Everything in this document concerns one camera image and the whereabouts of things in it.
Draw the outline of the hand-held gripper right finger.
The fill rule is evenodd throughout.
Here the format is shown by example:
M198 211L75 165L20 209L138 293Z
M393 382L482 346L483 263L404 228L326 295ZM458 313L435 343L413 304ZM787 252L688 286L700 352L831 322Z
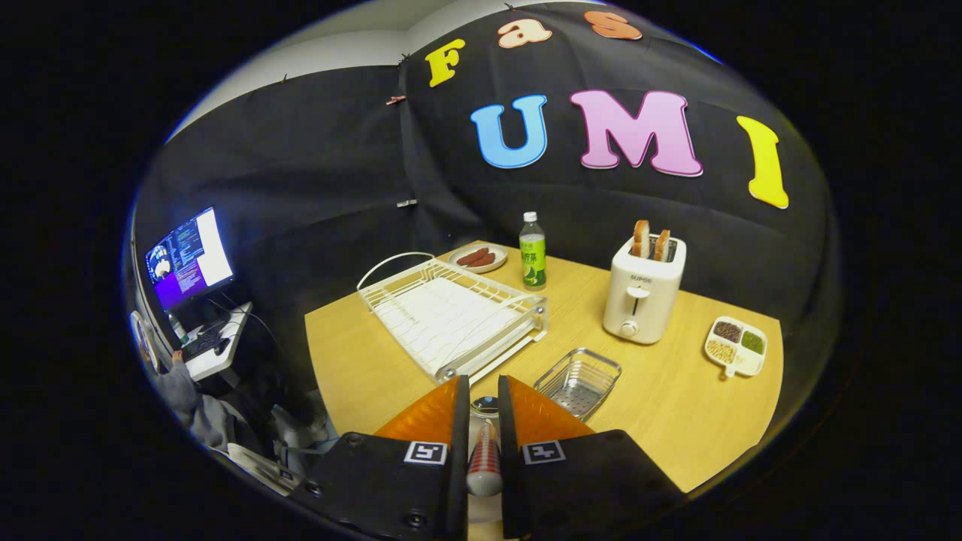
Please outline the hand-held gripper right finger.
M499 376L503 533L626 540L686 494L622 429L597 432L514 376Z

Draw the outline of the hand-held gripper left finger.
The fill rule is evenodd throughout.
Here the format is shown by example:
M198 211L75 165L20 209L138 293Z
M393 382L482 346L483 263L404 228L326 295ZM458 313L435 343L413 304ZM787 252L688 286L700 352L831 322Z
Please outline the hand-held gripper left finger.
M300 483L300 508L350 540L466 539L470 380L433 396L440 417L408 434L341 436Z

